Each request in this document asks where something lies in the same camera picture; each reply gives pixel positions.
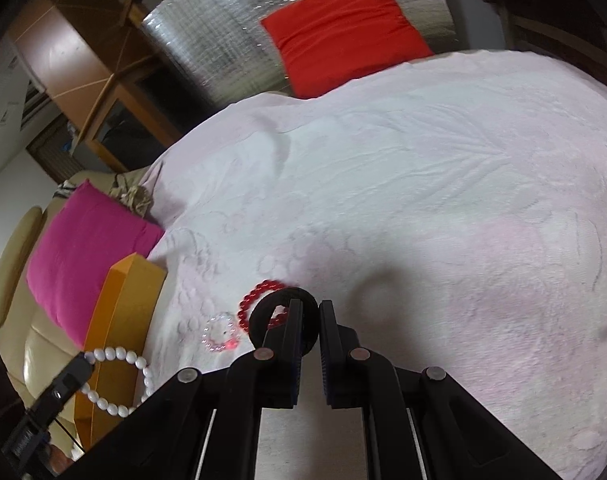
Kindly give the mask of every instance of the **metal screw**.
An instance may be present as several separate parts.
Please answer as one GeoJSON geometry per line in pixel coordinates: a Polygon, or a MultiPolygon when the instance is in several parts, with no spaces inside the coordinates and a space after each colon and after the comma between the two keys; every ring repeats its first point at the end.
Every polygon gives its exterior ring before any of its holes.
{"type": "Polygon", "coordinates": [[[370,358],[370,352],[365,348],[355,348],[350,351],[350,357],[355,361],[367,361],[370,358]]]}
{"type": "Polygon", "coordinates": [[[443,381],[445,376],[445,370],[439,366],[430,366],[426,369],[427,378],[432,381],[443,381]]]}
{"type": "Polygon", "coordinates": [[[176,376],[180,383],[191,383],[197,377],[199,377],[199,372],[197,372],[194,368],[184,368],[179,372],[176,376]]]}
{"type": "Polygon", "coordinates": [[[269,348],[257,348],[254,350],[254,358],[257,361],[270,361],[274,357],[274,352],[269,348]]]}

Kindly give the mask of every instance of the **beige leather sofa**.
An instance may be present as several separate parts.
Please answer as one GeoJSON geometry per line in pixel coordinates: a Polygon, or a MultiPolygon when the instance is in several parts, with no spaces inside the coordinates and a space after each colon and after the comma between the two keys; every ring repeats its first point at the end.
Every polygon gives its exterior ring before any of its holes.
{"type": "MultiPolygon", "coordinates": [[[[137,184],[146,168],[126,173],[129,184],[137,184]]],[[[108,193],[114,175],[82,171],[70,180],[80,184],[84,180],[108,193]]],[[[45,211],[31,208],[21,219],[8,240],[0,259],[0,354],[10,380],[26,406],[50,384],[79,349],[54,325],[36,304],[26,282],[26,262],[40,235],[65,204],[65,199],[53,198],[45,211]]],[[[64,408],[59,421],[76,436],[74,427],[74,399],[64,408]]],[[[68,455],[72,441],[58,427],[50,427],[52,443],[68,455]]]]}

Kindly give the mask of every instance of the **cable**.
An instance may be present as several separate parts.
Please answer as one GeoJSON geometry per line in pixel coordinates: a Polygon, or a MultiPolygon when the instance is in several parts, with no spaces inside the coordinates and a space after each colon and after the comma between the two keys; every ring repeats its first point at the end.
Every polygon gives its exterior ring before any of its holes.
{"type": "Polygon", "coordinates": [[[86,450],[85,450],[85,449],[83,449],[83,448],[81,447],[81,444],[77,442],[77,439],[76,439],[76,438],[74,438],[74,437],[73,437],[73,436],[70,434],[70,432],[69,432],[68,430],[66,430],[66,429],[65,429],[65,426],[59,422],[59,419],[58,419],[58,418],[55,418],[55,419],[54,419],[54,421],[55,421],[55,422],[56,422],[56,423],[59,425],[59,427],[60,427],[60,428],[61,428],[63,431],[65,431],[65,432],[68,434],[68,437],[70,437],[70,438],[72,439],[72,442],[74,442],[74,443],[77,445],[77,447],[78,447],[78,448],[79,448],[81,451],[86,452],[86,450]]]}

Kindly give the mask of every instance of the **yellow box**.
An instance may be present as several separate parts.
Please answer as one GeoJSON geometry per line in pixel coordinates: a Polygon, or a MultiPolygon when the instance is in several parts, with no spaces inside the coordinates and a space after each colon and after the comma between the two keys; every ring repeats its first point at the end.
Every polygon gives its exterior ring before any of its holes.
{"type": "MultiPolygon", "coordinates": [[[[131,254],[108,271],[96,302],[84,349],[124,347],[141,355],[166,271],[139,254],[131,254]]],[[[131,406],[139,370],[125,361],[96,363],[88,384],[117,406],[131,406]]],[[[112,431],[121,417],[100,410],[82,393],[75,398],[74,422],[88,450],[112,431]]]]}

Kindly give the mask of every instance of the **pink pillow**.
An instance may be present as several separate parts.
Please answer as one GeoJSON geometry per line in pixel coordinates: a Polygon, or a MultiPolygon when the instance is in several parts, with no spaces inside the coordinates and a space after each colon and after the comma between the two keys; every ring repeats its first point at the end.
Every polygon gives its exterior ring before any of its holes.
{"type": "Polygon", "coordinates": [[[162,236],[160,227],[85,181],[32,252],[27,285],[36,303],[83,348],[110,267],[133,253],[148,256],[162,236]]]}

